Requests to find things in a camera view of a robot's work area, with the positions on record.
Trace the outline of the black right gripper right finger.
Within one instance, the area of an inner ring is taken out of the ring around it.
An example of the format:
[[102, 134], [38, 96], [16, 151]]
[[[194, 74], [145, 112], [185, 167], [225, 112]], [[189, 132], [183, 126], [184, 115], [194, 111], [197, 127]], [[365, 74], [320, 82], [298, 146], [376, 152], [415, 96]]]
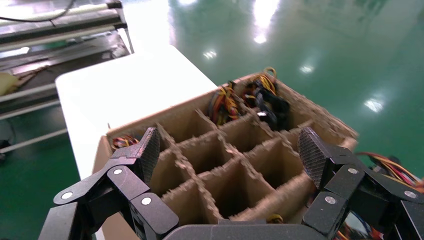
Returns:
[[331, 240], [354, 212], [385, 240], [423, 239], [422, 193], [370, 170], [348, 148], [324, 142], [310, 127], [299, 133], [298, 153], [318, 191], [304, 225]]

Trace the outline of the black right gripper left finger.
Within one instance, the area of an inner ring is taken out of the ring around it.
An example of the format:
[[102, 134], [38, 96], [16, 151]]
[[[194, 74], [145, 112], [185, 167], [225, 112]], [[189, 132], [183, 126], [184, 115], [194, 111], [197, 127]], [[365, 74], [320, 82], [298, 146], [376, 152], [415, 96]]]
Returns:
[[162, 240], [179, 226], [178, 216], [149, 187], [160, 154], [160, 134], [117, 149], [98, 172], [60, 191], [39, 239], [90, 240], [107, 218], [121, 214], [141, 240]]

